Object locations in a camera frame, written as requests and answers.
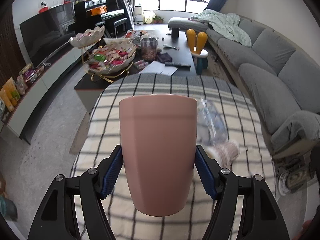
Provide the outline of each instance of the sofa cushion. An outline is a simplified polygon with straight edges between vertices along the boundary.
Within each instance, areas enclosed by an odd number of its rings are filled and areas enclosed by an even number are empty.
[[[181,30],[194,29],[196,32],[205,32],[209,27],[205,23],[189,21],[188,18],[172,17],[168,22],[169,28],[180,28]]]
[[[247,19],[246,19],[246,18],[243,18],[243,17],[240,17],[239,24],[240,24],[243,20],[247,20]]]
[[[300,111],[287,86],[275,75],[252,64],[242,64],[239,74],[247,85],[270,134],[293,113]]]
[[[271,143],[278,150],[297,136],[320,141],[320,115],[303,110],[295,112],[271,136]]]
[[[262,33],[262,31],[265,29],[262,26],[259,26],[258,24],[249,21],[247,19],[242,20],[239,23],[239,27],[243,29],[250,37],[251,43],[254,44],[259,35]]]
[[[320,113],[320,67],[303,52],[289,58],[278,77],[287,85],[301,109]]]
[[[225,38],[221,38],[218,41],[218,46],[236,69],[239,69],[240,65],[243,63],[251,63],[276,75],[272,68],[259,57],[258,54],[246,46]]]
[[[219,33],[217,33],[215,30],[211,30],[211,29],[207,29],[206,30],[207,35],[209,36],[209,38],[211,38],[213,40],[213,42],[215,44],[218,43],[218,41],[223,38],[223,36]]]
[[[271,30],[264,30],[252,45],[252,50],[279,74],[296,48]]]

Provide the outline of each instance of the screw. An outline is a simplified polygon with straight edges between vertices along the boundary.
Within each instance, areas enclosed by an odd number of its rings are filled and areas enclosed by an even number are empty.
[[[63,175],[59,174],[56,176],[56,181],[60,181],[63,179]]]
[[[229,169],[227,169],[227,168],[223,168],[223,169],[221,169],[221,172],[222,172],[224,175],[228,175],[228,174],[230,174],[230,170],[229,170]]]
[[[259,181],[263,180],[263,177],[260,174],[256,174],[254,178]]]
[[[89,174],[95,174],[97,172],[97,169],[96,168],[90,168],[88,169],[88,173]]]

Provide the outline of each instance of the nuts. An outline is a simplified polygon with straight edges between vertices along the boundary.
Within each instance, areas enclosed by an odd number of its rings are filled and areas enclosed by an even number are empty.
[[[142,52],[142,58],[147,61],[154,60],[157,55],[156,48],[152,48],[152,47],[142,48],[141,52]]]

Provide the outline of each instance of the blue gripper pad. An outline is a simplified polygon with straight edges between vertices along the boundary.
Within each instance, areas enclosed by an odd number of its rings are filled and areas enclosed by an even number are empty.
[[[218,193],[215,189],[214,177],[198,149],[196,149],[195,165],[205,192],[212,199],[217,199]]]
[[[109,194],[111,194],[117,178],[119,176],[120,170],[123,164],[122,150],[120,150],[116,157],[113,159],[113,162],[110,164],[110,167],[107,173],[103,177],[103,186],[101,190],[101,196],[105,199]]]

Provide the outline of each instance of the black coffee table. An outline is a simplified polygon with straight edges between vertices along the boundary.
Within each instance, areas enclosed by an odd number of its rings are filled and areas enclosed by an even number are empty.
[[[185,32],[179,32],[179,37],[177,39],[173,39],[170,35],[167,35],[167,33],[157,31],[157,30],[152,30],[147,32],[159,38],[158,48],[162,49],[161,53],[167,52],[172,57],[172,62],[191,65],[190,69],[188,70],[178,69],[173,75],[175,76],[195,76],[196,75],[195,65],[193,63],[192,55],[188,47],[187,37]],[[180,49],[179,50],[166,49],[166,48],[163,48],[164,44],[170,45],[173,47],[179,47]],[[137,62],[141,59],[142,59],[141,50],[137,50],[136,56],[133,62]],[[139,73],[139,70],[136,69],[134,66],[132,66],[129,69],[129,75],[137,74],[137,73]],[[126,75],[127,73],[124,73],[113,80],[116,81],[120,78],[125,77]],[[87,111],[90,112],[98,96],[110,84],[111,84],[110,82],[107,82],[103,79],[100,79],[96,82],[92,82],[91,75],[85,74],[83,78],[78,82],[78,84],[74,87],[74,89],[76,90],[79,98],[81,99],[82,103],[86,107]]]

